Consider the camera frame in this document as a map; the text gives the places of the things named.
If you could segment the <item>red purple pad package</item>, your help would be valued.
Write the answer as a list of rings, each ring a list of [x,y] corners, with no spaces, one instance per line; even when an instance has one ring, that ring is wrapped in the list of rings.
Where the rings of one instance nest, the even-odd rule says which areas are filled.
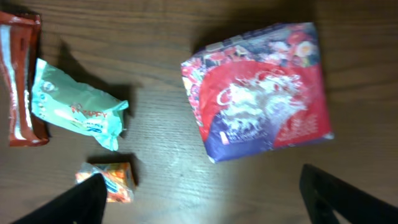
[[[211,162],[334,137],[312,22],[276,24],[207,45],[181,72]]]

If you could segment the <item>mint green wipes packet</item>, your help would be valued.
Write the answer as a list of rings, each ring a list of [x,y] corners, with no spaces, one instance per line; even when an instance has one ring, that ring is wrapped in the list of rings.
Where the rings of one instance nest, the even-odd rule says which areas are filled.
[[[117,151],[124,129],[123,111],[128,108],[126,100],[76,82],[45,60],[37,60],[31,110],[41,120],[92,136],[102,147]]]

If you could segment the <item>small orange tissue packet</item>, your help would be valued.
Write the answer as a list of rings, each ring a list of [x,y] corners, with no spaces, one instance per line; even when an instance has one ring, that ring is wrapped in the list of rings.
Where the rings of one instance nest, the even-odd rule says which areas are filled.
[[[128,162],[110,164],[83,163],[75,174],[76,183],[80,184],[92,175],[102,174],[107,189],[108,203],[131,203],[134,198],[135,182]]]

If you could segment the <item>orange snack bar wrapper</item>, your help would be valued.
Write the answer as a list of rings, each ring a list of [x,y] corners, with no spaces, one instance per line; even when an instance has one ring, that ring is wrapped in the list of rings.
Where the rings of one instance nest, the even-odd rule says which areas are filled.
[[[31,112],[41,18],[1,12],[1,75],[9,90],[9,144],[42,146],[49,142],[44,122]]]

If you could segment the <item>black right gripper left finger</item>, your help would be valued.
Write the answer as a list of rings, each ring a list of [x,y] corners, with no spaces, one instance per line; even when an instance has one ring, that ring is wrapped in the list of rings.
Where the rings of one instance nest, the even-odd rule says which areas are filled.
[[[95,174],[59,195],[14,224],[82,223],[101,224],[107,190],[101,174]]]

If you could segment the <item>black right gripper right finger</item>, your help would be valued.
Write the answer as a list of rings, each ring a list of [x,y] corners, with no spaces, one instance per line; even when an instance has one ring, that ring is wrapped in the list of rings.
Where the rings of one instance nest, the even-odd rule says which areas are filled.
[[[397,223],[397,207],[311,164],[302,167],[299,189],[314,224],[339,224],[335,212],[350,223]]]

